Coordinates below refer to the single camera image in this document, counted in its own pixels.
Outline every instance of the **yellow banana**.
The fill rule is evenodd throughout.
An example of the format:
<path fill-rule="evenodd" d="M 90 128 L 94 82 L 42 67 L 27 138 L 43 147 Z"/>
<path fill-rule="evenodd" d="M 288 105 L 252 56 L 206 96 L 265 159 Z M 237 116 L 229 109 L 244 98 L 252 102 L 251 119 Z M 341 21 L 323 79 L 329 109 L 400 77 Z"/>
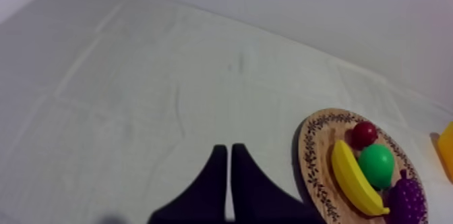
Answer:
<path fill-rule="evenodd" d="M 337 140 L 332 151 L 332 167 L 341 190 L 362 213 L 369 216 L 387 215 L 382 198 L 365 178 L 348 144 Z"/>

